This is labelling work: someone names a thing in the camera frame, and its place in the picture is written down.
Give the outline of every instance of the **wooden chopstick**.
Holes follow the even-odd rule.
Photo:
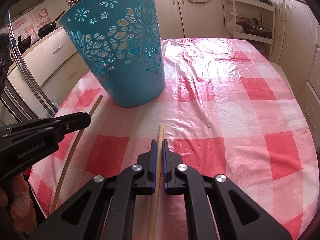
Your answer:
[[[97,99],[97,101],[94,103],[93,107],[91,108],[90,112],[89,112],[89,115],[92,116],[94,111],[97,109],[99,103],[101,102],[103,96],[100,95]],[[73,145],[70,149],[70,152],[69,152],[69,155],[67,157],[67,160],[63,166],[63,169],[62,169],[62,173],[61,173],[61,176],[59,178],[59,181],[58,181],[58,185],[57,185],[57,189],[56,189],[56,192],[54,193],[54,197],[53,197],[53,202],[52,202],[52,205],[51,205],[51,208],[49,210],[49,214],[52,214],[55,210],[56,210],[56,206],[57,206],[57,202],[58,202],[58,198],[59,198],[59,194],[60,194],[60,191],[61,191],[61,187],[62,187],[62,184],[63,184],[63,181],[65,179],[65,176],[66,176],[66,173],[67,173],[67,170],[68,170],[68,167],[70,165],[70,162],[71,162],[71,159],[73,157],[73,154],[75,153],[75,150],[76,150],[76,147],[81,139],[81,136],[84,132],[84,129],[81,129],[77,136],[76,136],[76,139],[75,141],[73,142]]]
[[[164,138],[164,125],[159,126],[158,134],[158,144],[157,144],[157,164],[156,164],[156,189],[154,194],[151,197],[151,206],[150,206],[150,215],[149,215],[149,225],[147,240],[153,240],[156,230],[156,217],[158,209],[158,200],[159,200],[159,190],[160,190],[160,176],[162,168],[162,141]]]

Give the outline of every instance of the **red and white checkered tablecloth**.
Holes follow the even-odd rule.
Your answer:
[[[89,112],[104,96],[85,129],[64,180],[58,204],[96,174],[111,177],[136,163],[157,138],[160,123],[171,150],[207,176],[226,174],[292,234],[312,220],[319,173],[311,133],[290,90],[247,41],[162,41],[166,87],[151,102],[116,106],[91,72],[74,87],[57,116]],[[46,211],[76,137],[33,166],[30,184]],[[138,196],[134,240],[146,238],[150,196]],[[187,239],[183,196],[161,187],[155,240]]]

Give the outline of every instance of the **cream cabinet door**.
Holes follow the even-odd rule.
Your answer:
[[[89,68],[77,52],[50,76],[41,89],[48,98],[56,97],[61,106],[74,86],[88,72]]]
[[[320,100],[307,81],[297,101],[310,128],[316,149],[320,148]]]
[[[275,3],[275,36],[272,47],[271,58],[269,59],[273,63],[279,64],[280,55],[282,51],[284,41],[285,30],[285,0],[271,0]]]
[[[178,0],[186,38],[224,38],[223,0],[193,4]]]
[[[279,65],[297,98],[315,58],[317,20],[305,3],[285,0],[286,24]]]
[[[155,4],[161,39],[184,38],[178,0],[155,0]]]
[[[312,71],[310,73],[308,81],[320,98],[320,48],[317,48],[316,58],[313,63]]]
[[[67,33],[61,28],[25,55],[24,61],[38,85],[42,86],[76,51]]]

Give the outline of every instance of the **metal screw cap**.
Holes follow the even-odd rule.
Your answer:
[[[217,175],[216,180],[218,182],[225,182],[227,180],[227,177],[223,174],[219,174],[219,175]]]
[[[94,176],[93,181],[96,183],[102,182],[104,180],[104,177],[102,175]]]
[[[134,171],[141,171],[142,170],[142,166],[140,164],[135,164],[135,165],[132,165],[132,169]]]
[[[183,164],[183,163],[181,163],[181,164],[179,164],[177,166],[177,168],[178,168],[179,171],[186,171],[188,169],[188,166]]]

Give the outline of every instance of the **floral cutout pattern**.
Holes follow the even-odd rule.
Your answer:
[[[99,3],[99,5],[104,5],[105,8],[108,7],[108,5],[110,5],[110,8],[112,9],[114,7],[114,3],[118,3],[116,0],[104,0],[103,2]]]
[[[114,8],[117,0],[104,0],[99,5]],[[89,10],[77,9],[75,20],[84,22]],[[103,84],[106,72],[115,69],[112,65],[116,59],[123,59],[124,64],[131,62],[147,65],[146,72],[158,74],[161,69],[161,45],[154,2],[137,1],[135,6],[126,8],[124,17],[117,20],[104,34],[82,35],[80,31],[68,35],[82,52],[83,59],[91,65],[93,74]],[[106,19],[108,11],[100,17]],[[99,19],[91,18],[94,25]]]
[[[158,21],[153,3],[139,1],[135,8],[127,8],[124,19],[118,20],[118,26],[111,26],[107,33],[118,59],[136,55],[138,60],[160,54],[160,36]]]
[[[103,84],[106,80],[105,67],[115,61],[108,42],[103,34],[96,33],[94,35],[82,35],[80,31],[68,33],[70,39],[76,45],[81,56],[88,65],[92,67],[90,70]],[[110,84],[105,86],[105,89],[110,88]]]
[[[77,20],[78,22],[84,22],[84,19],[85,19],[85,17],[88,17],[87,15],[86,15],[86,13],[88,13],[89,12],[89,10],[84,10],[84,8],[82,8],[82,9],[77,9],[77,13],[75,13],[75,15],[76,15],[76,17],[75,17],[75,20]]]

